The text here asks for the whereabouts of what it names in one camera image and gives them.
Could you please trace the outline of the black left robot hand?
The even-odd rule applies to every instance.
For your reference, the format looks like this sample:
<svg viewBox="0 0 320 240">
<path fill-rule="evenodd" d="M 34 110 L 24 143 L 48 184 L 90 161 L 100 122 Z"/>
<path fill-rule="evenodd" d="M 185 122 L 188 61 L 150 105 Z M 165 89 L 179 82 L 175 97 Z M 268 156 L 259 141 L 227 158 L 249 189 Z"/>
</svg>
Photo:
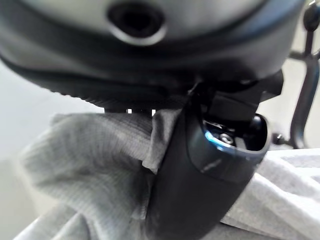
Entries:
<svg viewBox="0 0 320 240">
<path fill-rule="evenodd" d="M 181 109 L 151 189 L 152 240 L 199 240 L 235 203 L 272 133 L 302 0 L 3 0 L 0 58 L 107 110 Z"/>
</svg>

